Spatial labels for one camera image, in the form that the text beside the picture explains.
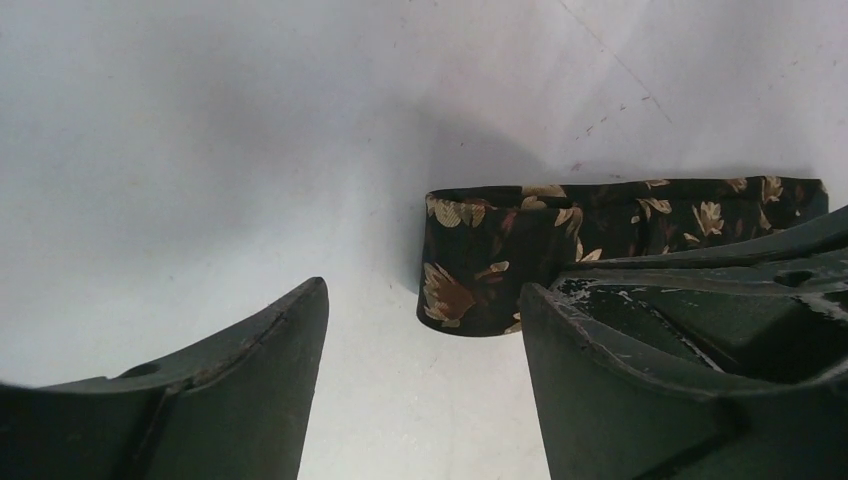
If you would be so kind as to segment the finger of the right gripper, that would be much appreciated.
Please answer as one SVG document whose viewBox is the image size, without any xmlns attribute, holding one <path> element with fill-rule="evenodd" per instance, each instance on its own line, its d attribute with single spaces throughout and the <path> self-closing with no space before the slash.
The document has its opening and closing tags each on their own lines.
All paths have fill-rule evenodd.
<svg viewBox="0 0 848 480">
<path fill-rule="evenodd" d="M 760 239 L 563 272 L 557 300 L 715 371 L 794 384 L 847 376 L 847 212 Z"/>
</svg>

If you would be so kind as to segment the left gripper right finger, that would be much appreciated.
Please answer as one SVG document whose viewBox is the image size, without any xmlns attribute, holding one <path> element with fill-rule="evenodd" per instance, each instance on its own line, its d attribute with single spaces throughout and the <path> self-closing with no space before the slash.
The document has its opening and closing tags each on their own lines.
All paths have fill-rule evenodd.
<svg viewBox="0 0 848 480">
<path fill-rule="evenodd" d="M 554 479 L 843 479 L 847 380 L 779 384 L 669 354 L 528 284 L 523 340 Z"/>
</svg>

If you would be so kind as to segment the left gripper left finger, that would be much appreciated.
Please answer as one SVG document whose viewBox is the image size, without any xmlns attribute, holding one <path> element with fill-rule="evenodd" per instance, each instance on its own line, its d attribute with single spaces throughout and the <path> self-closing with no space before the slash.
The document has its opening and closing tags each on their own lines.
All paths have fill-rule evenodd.
<svg viewBox="0 0 848 480">
<path fill-rule="evenodd" d="M 5 479 L 294 479 L 329 318 L 310 278 L 114 377 L 1 388 Z"/>
</svg>

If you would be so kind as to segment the black gold floral tie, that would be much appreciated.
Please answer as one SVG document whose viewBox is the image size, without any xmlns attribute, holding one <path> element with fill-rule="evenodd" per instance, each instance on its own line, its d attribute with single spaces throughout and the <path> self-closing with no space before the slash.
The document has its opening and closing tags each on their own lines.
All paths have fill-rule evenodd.
<svg viewBox="0 0 848 480">
<path fill-rule="evenodd" d="M 822 181 L 781 176 L 443 189 L 425 198 L 418 320 L 459 336 L 521 328 L 519 296 L 574 263 L 724 246 L 825 215 Z"/>
</svg>

